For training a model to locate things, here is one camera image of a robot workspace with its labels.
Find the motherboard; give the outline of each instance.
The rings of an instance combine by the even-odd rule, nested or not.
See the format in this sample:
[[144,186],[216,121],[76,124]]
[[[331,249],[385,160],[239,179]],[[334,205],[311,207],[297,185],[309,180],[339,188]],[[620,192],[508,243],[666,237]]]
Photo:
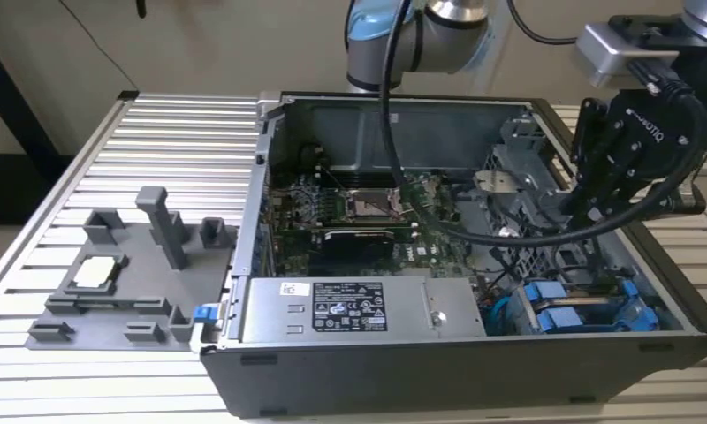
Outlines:
[[[349,188],[326,175],[271,190],[278,276],[477,275],[470,244],[421,225],[401,189]],[[445,175],[411,172],[409,178],[422,204],[458,222]]]

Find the blue clip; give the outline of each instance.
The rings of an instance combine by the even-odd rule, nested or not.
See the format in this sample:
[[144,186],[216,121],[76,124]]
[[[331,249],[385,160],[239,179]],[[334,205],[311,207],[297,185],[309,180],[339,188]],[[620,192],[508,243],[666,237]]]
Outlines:
[[640,291],[637,290],[637,285],[634,284],[633,280],[622,280],[622,288],[626,296],[630,298],[640,296]]
[[629,301],[626,306],[616,315],[616,324],[629,328],[632,331],[656,331],[660,320],[656,311],[648,307],[641,298]]
[[538,322],[541,323],[542,331],[546,333],[554,329],[565,329],[568,327],[581,327],[580,314],[573,307],[554,307],[546,309],[538,314]]
[[218,307],[200,306],[194,310],[194,322],[203,324],[218,323]]

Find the black cable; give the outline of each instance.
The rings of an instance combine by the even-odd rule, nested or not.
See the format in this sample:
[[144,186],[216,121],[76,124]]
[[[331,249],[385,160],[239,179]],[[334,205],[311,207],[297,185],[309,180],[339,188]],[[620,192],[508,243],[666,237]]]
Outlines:
[[382,138],[386,145],[386,152],[389,154],[389,165],[397,185],[402,192],[410,197],[410,204],[417,212],[421,220],[426,225],[430,225],[438,231],[442,231],[450,237],[462,239],[470,243],[483,246],[496,247],[545,247],[557,246],[565,243],[574,243],[585,239],[592,239],[606,232],[620,229],[624,225],[640,219],[652,209],[660,206],[661,201],[673,193],[676,187],[681,185],[684,179],[693,171],[693,166],[705,152],[707,146],[707,110],[702,102],[694,97],[692,93],[685,93],[670,88],[670,97],[668,103],[676,109],[682,110],[682,114],[693,122],[693,131],[690,132],[692,146],[688,148],[684,155],[684,162],[677,166],[676,171],[669,177],[657,185],[648,196],[632,205],[630,208],[620,212],[617,215],[609,216],[606,219],[596,223],[588,228],[576,231],[564,232],[544,237],[534,238],[504,238],[474,234],[449,227],[435,217],[426,208],[419,204],[414,193],[409,188],[409,180],[403,173],[401,166],[401,159],[397,152],[395,143],[393,140],[393,128],[390,126],[390,81],[393,76],[393,67],[397,56],[397,47],[399,45],[399,36],[403,23],[406,21],[407,11],[411,5],[410,0],[401,0],[397,18],[393,21],[393,28],[390,30],[389,44],[386,47],[386,60],[383,63],[382,81],[379,90],[379,124],[382,129]]
[[514,3],[514,0],[509,0],[509,10],[510,10],[512,17],[514,18],[514,22],[517,22],[517,25],[520,26],[521,31],[534,41],[542,44],[548,44],[549,46],[568,46],[568,45],[577,43],[577,38],[550,38],[532,31],[532,28],[528,26],[524,19],[521,18],[520,10],[517,9],[517,4]]
[[84,32],[86,34],[90,36],[90,39],[92,40],[92,43],[96,45],[96,49],[99,50],[99,52],[106,55],[107,57],[107,60],[110,60],[110,63],[114,64],[114,66],[118,68],[118,70],[120,71],[120,73],[123,74],[123,76],[127,78],[128,82],[131,83],[131,85],[134,86],[134,89],[138,90],[139,89],[139,86],[136,85],[136,83],[134,82],[134,80],[131,79],[131,77],[128,76],[127,72],[123,70],[123,68],[120,67],[120,64],[118,64],[118,62],[115,61],[115,59],[107,54],[106,52],[106,49],[103,49],[103,46],[99,45],[99,42],[96,42],[96,38],[95,36],[92,35],[91,31],[88,30],[88,28],[86,27],[84,25],[84,22],[82,22],[82,19],[76,16],[76,14],[74,13],[74,10],[71,9],[71,7],[68,7],[68,4],[66,4],[66,0],[58,0],[58,2],[63,5],[63,7],[66,7],[66,10],[68,11],[68,13],[71,14],[71,16],[74,17],[74,19],[76,20],[79,26],[82,26],[82,29],[84,29]]
[[349,25],[351,25],[351,11],[357,0],[349,2],[349,11],[346,12],[346,26],[343,27],[343,43],[346,44],[346,51],[349,51]]

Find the metal frame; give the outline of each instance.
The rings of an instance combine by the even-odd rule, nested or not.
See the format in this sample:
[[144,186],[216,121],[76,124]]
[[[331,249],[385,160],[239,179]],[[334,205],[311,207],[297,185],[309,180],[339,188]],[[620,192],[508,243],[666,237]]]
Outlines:
[[[148,106],[180,108],[191,112],[210,107],[230,112],[227,105],[208,105],[206,102],[238,100],[198,96],[142,97],[162,102],[150,103]],[[238,102],[246,103],[247,100],[241,99]],[[144,178],[163,180],[162,171],[138,177],[124,175],[123,171],[104,178],[87,175],[87,170],[98,160],[98,153],[106,147],[112,147],[107,143],[106,134],[119,125],[124,112],[131,107],[131,102],[116,104],[0,261],[0,314],[4,315],[4,319],[0,319],[0,418],[18,422],[241,422],[226,411],[198,356],[190,352],[34,352],[23,347],[28,323],[32,321],[31,313],[43,306],[43,296],[60,284],[68,268],[68,258],[76,256],[78,249],[86,242],[86,235],[80,231],[84,212],[76,211],[84,211],[83,208],[94,204],[106,204],[111,198],[116,201],[126,200],[126,193],[134,190]],[[239,105],[235,107],[235,112],[249,112]],[[570,128],[576,126],[578,109],[556,108]],[[183,117],[194,116],[195,113],[190,113]],[[204,115],[208,116],[222,116],[220,119],[225,120],[238,117],[254,120],[254,115],[250,114]],[[195,130],[195,127],[184,125],[170,128],[176,131]],[[164,131],[166,127],[152,129]],[[219,131],[215,127],[207,130]],[[212,139],[206,137],[194,133],[142,137],[139,142],[143,144],[136,152],[155,152],[158,155],[219,155],[219,149],[226,148],[219,145],[237,142],[226,135],[214,135]],[[243,141],[250,144],[254,142],[247,139]],[[139,164],[144,167],[142,170],[147,169],[147,165],[158,168],[151,160],[152,158],[140,158]],[[218,190],[230,188],[227,179],[204,177],[207,174],[202,173],[202,177],[195,178],[166,178],[174,186],[180,187],[183,194],[188,194],[184,191],[196,189],[202,192],[196,196],[204,197],[202,201],[195,201],[196,208],[179,203],[175,210],[192,217],[210,211],[234,216],[238,212],[227,206],[227,197],[222,198],[223,201],[214,197]],[[136,217],[124,214],[124,219]],[[646,227],[707,301],[707,213],[649,222]],[[640,424],[707,423],[707,359],[697,367],[652,375],[608,405],[399,413],[325,419],[326,422],[342,424],[354,421],[434,423],[590,420],[613,424],[625,421]]]

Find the aluminum extrusion table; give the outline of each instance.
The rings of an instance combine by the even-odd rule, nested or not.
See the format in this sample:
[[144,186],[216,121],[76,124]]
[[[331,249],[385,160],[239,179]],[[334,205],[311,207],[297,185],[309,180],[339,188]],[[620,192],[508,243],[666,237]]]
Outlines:
[[[118,101],[0,261],[0,422],[239,422],[191,352],[28,351],[23,344],[86,242],[82,224],[92,208],[118,208],[127,222],[144,222],[135,205],[139,187],[166,186],[168,207],[186,222],[220,216],[239,224],[257,107],[257,99],[237,97],[140,95]],[[578,108],[557,111],[573,128]],[[707,213],[648,226],[707,299]],[[486,421],[707,423],[707,359],[652,375],[608,405],[318,419]]]

